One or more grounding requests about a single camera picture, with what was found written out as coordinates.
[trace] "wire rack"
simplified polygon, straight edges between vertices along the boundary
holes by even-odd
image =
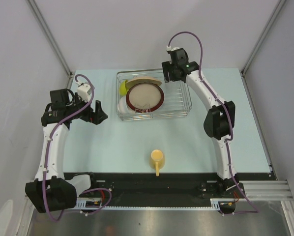
[[[152,76],[159,79],[161,89],[164,92],[164,102],[160,108],[153,112],[121,113],[118,104],[122,96],[119,94],[120,84],[124,80],[131,80],[137,76]],[[117,114],[121,120],[141,120],[153,118],[175,118],[185,117],[192,108],[192,101],[188,85],[182,81],[165,83],[162,69],[121,71],[117,73]]]

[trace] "yellow cup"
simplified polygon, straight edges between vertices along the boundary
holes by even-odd
[[[154,150],[150,155],[150,166],[156,170],[156,176],[159,176],[159,170],[165,165],[165,156],[162,151]]]

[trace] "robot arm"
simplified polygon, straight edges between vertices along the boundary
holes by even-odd
[[[49,211],[73,208],[77,197],[90,188],[89,175],[78,175],[71,180],[65,180],[63,173],[64,146],[72,120],[80,118],[100,124],[108,118],[102,111],[100,101],[95,102],[95,112],[90,105],[85,108],[90,101],[90,89],[89,84],[80,84],[75,94],[68,89],[50,92],[51,103],[47,105],[41,118],[44,136],[41,161],[34,182],[27,183],[25,187],[27,196],[40,213],[46,212],[42,190],[45,172],[45,193]],[[71,93],[72,101],[69,101],[68,93]]]
[[[229,107],[230,105],[233,104],[233,102],[226,102],[223,98],[221,98],[210,86],[208,81],[205,79],[205,76],[202,73],[202,78],[205,80],[205,82],[208,84],[208,86],[211,88],[214,94],[218,97],[218,99],[223,102],[226,107]],[[213,119],[211,113],[209,112],[210,109],[216,108],[216,117],[217,119],[221,119],[222,116],[226,118],[226,114],[223,112],[222,107],[220,104],[216,101],[216,99],[212,96],[211,92],[207,89],[207,87],[204,85],[204,82],[199,79],[199,71],[192,71],[191,74],[186,76],[186,83],[189,85],[189,87],[192,88],[192,90],[197,94],[197,96],[201,99],[203,104],[206,107],[206,110],[208,111],[208,116],[205,119],[204,122],[204,129],[206,133],[212,134],[212,130],[214,129],[213,127],[210,129],[209,126],[209,120],[208,119]],[[230,139],[230,134],[227,134],[223,137],[220,137],[220,139],[217,138],[212,138],[215,152],[216,152],[216,158],[217,158],[217,174],[221,179],[231,179],[231,175],[229,172],[229,166],[228,166],[228,154],[227,154],[227,147],[226,147],[226,139]],[[233,175],[236,174],[235,168],[233,164],[231,164],[232,167],[232,172]]]
[[[173,48],[168,53],[171,56],[171,61],[162,63],[165,82],[183,81],[187,83],[205,105],[207,116],[204,121],[204,130],[214,143],[217,174],[223,181],[225,189],[229,189],[235,186],[229,173],[229,163],[231,163],[234,176],[236,171],[231,159],[230,162],[228,159],[226,141],[229,145],[231,131],[224,108],[220,103],[223,103],[227,108],[232,127],[235,124],[235,105],[232,101],[227,102],[219,96],[206,80],[203,72],[199,71],[198,64],[194,61],[188,61],[188,55],[183,48]]]

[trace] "gray wall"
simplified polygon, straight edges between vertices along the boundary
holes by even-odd
[[[159,68],[169,39],[196,33],[203,67],[243,67],[278,0],[36,0],[76,69]],[[191,36],[174,39],[199,59]]]
[[[0,209],[14,203],[7,235],[21,216],[25,183],[37,171],[49,91],[66,83],[26,1],[0,0]]]
[[[294,196],[294,0],[290,0],[247,75],[274,168]]]

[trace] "light blue table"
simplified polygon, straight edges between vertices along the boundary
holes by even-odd
[[[216,172],[211,139],[203,122],[206,110],[190,89],[193,108],[185,118],[121,121],[116,114],[116,74],[122,70],[77,70],[95,86],[109,118],[100,125],[74,120],[65,146],[65,172],[153,173],[150,153],[166,157],[163,173]],[[235,105],[232,157],[241,173],[268,173],[269,167],[238,69],[204,69],[215,90]]]

